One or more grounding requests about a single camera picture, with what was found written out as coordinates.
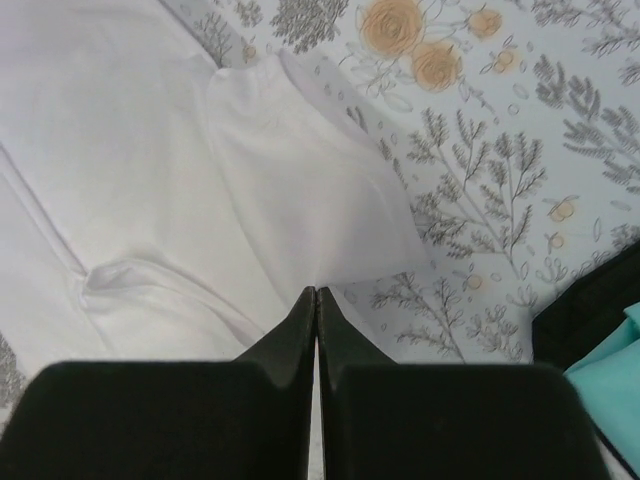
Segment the white t shirt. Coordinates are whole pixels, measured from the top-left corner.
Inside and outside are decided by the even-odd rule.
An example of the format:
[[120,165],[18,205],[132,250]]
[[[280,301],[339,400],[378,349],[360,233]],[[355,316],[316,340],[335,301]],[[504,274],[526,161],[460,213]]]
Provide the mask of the white t shirt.
[[307,287],[426,257],[375,143],[286,53],[219,68],[156,1],[1,5],[1,333],[230,360]]

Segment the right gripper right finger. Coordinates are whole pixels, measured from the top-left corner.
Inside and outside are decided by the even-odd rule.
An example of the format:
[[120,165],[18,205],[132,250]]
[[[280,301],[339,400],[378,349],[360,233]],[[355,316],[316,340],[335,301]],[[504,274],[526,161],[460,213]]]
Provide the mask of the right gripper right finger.
[[399,364],[317,295],[329,479],[604,479],[578,395],[550,367]]

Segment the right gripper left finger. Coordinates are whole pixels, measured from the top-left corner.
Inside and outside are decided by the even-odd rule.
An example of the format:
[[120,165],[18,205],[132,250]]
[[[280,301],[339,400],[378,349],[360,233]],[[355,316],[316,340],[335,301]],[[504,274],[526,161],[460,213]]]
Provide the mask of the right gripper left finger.
[[27,387],[5,479],[303,479],[316,292],[230,362],[64,362]]

